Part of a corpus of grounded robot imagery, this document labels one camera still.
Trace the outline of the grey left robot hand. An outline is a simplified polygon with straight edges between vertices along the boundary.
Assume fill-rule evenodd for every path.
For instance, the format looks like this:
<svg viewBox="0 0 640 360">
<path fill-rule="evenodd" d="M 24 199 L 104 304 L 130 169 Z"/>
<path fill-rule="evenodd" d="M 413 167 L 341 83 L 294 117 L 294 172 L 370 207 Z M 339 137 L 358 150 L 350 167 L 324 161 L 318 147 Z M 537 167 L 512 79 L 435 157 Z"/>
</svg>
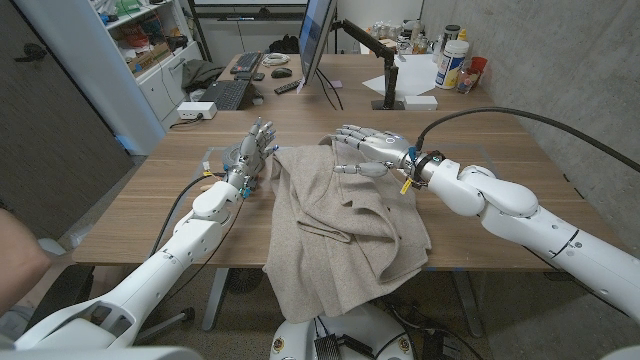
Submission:
<svg viewBox="0 0 640 360">
<path fill-rule="evenodd" d="M 255 188 L 257 176 L 265 165 L 266 158 L 278 149 L 270 146 L 275 138 L 275 130 L 271 121 L 261 124 L 258 118 L 249 133 L 242 140 L 239 155 L 227 171 L 225 181 L 239 190 Z"/>
</svg>

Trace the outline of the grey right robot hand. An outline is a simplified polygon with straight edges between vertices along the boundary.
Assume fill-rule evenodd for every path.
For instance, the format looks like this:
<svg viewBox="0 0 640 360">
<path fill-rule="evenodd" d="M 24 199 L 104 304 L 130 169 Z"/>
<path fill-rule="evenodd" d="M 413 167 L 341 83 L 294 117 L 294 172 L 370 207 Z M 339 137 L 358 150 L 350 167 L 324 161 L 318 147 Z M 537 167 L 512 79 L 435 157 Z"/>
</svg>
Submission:
<svg viewBox="0 0 640 360">
<path fill-rule="evenodd" d="M 359 150 L 370 162 L 339 165 L 337 173 L 360 174 L 367 177 L 381 177 L 389 169 L 400 169 L 408 174 L 414 172 L 416 150 L 404 137 L 393 132 L 356 125 L 343 125 L 330 138 Z"/>
</svg>

